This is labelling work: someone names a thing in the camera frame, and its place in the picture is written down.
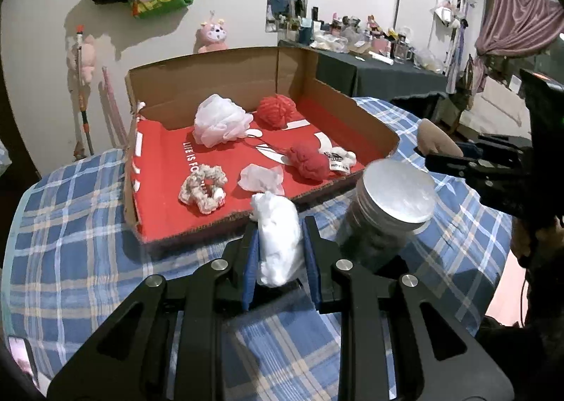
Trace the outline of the pink plush on mop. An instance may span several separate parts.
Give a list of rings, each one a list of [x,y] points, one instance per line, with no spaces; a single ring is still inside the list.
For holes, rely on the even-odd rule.
[[[81,81],[89,85],[92,82],[94,70],[97,65],[97,54],[96,54],[96,40],[94,36],[89,34],[83,38],[80,56],[80,75]],[[78,57],[78,47],[72,45],[67,53],[67,65],[73,71],[76,72],[78,67],[76,66],[76,58]]]

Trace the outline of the white tissue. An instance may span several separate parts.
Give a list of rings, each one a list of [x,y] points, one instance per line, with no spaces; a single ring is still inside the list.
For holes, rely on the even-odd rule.
[[[245,167],[238,180],[238,185],[251,193],[270,192],[277,196],[284,196],[284,170],[281,166],[265,168],[256,164]]]

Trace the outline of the beige floral scrunchie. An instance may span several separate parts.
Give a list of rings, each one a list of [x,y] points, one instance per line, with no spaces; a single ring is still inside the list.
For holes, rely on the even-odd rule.
[[[195,205],[202,215],[210,215],[225,205],[227,175],[221,166],[198,166],[184,180],[178,196],[184,205]]]

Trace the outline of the white sock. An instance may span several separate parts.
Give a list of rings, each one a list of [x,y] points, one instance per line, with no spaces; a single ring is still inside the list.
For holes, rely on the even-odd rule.
[[[270,192],[251,198],[251,219],[258,226],[258,285],[270,288],[294,281],[305,267],[303,236],[297,209],[284,196]]]

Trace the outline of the white refrigerator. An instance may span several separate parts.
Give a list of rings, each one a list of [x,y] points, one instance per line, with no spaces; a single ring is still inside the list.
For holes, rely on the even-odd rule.
[[[406,38],[415,49],[428,49],[442,61],[446,60],[451,43],[452,29],[435,13],[438,7],[453,6],[457,0],[398,0],[395,29],[406,32]]]

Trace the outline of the orange handled mop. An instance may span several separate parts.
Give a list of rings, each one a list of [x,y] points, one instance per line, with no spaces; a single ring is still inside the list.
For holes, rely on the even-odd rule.
[[[91,139],[90,126],[87,115],[87,100],[85,97],[85,83],[82,74],[82,49],[83,49],[83,26],[76,27],[76,79],[78,79],[78,106],[82,119],[82,127],[85,134],[88,151],[92,156],[94,154],[93,143]]]

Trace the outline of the beige round cushion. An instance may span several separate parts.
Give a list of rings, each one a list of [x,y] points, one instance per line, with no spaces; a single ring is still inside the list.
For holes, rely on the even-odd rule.
[[[424,156],[429,154],[446,154],[452,157],[463,157],[461,148],[437,125],[424,118],[417,131],[417,148]]]

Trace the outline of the white device with round dial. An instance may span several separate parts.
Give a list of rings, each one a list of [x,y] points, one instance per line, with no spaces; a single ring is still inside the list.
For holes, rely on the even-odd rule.
[[[33,360],[31,345],[22,337],[10,335],[8,337],[8,348],[12,354],[13,360],[17,366],[22,370],[32,381],[32,383],[39,388],[37,379],[37,369],[35,361]]]

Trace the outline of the dark green covered side table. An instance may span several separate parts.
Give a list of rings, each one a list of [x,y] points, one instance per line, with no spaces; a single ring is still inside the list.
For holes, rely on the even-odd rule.
[[[279,40],[278,45],[316,52],[317,80],[350,97],[368,96],[385,101],[429,95],[446,98],[446,78],[442,74],[409,62],[389,65],[371,56],[317,50],[288,40]]]

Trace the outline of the glass jar with metal lid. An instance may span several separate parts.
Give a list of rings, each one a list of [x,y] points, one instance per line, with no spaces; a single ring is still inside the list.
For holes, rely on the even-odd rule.
[[[337,230],[341,253],[377,272],[430,222],[436,202],[430,174],[391,158],[371,162]]]

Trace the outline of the red mesh bath pouf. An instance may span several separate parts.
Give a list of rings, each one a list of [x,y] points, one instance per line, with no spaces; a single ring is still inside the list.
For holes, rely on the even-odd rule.
[[[256,116],[273,129],[285,129],[297,114],[296,104],[285,95],[264,97],[256,110]]]

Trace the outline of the blue plaid tablecloth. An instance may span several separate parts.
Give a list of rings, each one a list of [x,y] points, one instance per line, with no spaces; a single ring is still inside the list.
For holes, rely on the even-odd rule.
[[[31,187],[15,213],[3,265],[4,329],[28,340],[47,376],[146,276],[189,274],[224,248],[210,242],[151,260],[124,221],[124,164],[116,149],[62,167]],[[401,254],[475,332],[509,255],[511,222],[462,180],[434,181],[434,216]],[[227,398],[336,399],[337,328],[337,318],[317,314],[302,293],[238,324],[227,334]]]

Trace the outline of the pink plush toy on wall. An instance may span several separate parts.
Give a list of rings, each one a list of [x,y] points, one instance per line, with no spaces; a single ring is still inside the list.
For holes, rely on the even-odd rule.
[[[218,21],[209,20],[208,22],[201,23],[201,27],[198,30],[199,53],[227,49],[227,31],[224,24],[225,21],[223,19]]]

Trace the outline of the cardboard box with red lining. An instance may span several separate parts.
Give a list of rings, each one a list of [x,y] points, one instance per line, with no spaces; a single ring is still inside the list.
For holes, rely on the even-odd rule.
[[[250,165],[279,169],[288,199],[307,203],[354,185],[372,161],[389,157],[398,136],[317,79],[319,56],[297,48],[193,54],[133,68],[133,108],[124,214],[150,249],[213,238],[244,224]],[[307,180],[287,158],[304,144],[356,156],[349,173]]]

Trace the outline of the red knitted toy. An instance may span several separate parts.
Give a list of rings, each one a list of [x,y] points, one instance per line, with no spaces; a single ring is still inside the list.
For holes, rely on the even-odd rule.
[[[330,176],[329,159],[316,147],[306,143],[294,143],[286,151],[290,165],[306,180],[323,181]]]

